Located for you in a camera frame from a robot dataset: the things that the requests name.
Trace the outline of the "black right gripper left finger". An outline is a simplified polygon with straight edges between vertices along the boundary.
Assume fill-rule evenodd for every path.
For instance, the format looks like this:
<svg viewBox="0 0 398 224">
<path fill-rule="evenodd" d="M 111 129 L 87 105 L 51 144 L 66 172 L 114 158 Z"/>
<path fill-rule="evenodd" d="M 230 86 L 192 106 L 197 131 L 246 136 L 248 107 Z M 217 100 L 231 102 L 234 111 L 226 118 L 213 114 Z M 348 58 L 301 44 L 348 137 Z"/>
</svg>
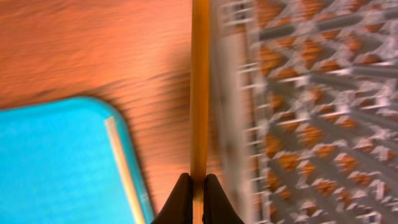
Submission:
<svg viewBox="0 0 398 224">
<path fill-rule="evenodd" d="M 166 203 L 152 224 L 192 224 L 193 183 L 188 173 L 182 173 Z"/>
</svg>

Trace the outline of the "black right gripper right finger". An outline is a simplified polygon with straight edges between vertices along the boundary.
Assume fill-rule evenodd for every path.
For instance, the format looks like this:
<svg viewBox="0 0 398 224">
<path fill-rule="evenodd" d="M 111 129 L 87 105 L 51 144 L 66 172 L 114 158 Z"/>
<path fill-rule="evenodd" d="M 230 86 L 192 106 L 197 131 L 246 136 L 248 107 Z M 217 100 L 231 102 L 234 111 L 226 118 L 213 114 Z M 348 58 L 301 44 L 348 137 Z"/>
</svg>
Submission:
<svg viewBox="0 0 398 224">
<path fill-rule="evenodd" d="M 208 174 L 205 178 L 203 223 L 244 224 L 214 174 Z"/>
</svg>

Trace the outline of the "wooden chopstick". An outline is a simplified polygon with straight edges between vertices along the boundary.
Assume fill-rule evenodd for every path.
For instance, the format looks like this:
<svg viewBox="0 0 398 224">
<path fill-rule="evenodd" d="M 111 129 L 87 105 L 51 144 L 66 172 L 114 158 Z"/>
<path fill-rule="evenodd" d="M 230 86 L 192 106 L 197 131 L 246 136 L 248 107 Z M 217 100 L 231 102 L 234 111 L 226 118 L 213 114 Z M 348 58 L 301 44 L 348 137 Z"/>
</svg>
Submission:
<svg viewBox="0 0 398 224">
<path fill-rule="evenodd" d="M 190 75 L 190 176 L 193 179 L 193 224 L 203 223 L 204 179 L 208 152 L 210 2 L 192 1 L 192 69 Z"/>
<path fill-rule="evenodd" d="M 144 214 L 137 197 L 136 188 L 134 186 L 131 172 L 124 155 L 123 144 L 116 126 L 116 122 L 113 116 L 105 120 L 105 126 L 108 136 L 111 141 L 111 147 L 114 154 L 115 161 L 117 163 L 119 175 L 123 183 L 124 191 L 129 202 L 130 210 L 132 212 L 134 222 L 137 224 L 145 224 Z"/>
</svg>

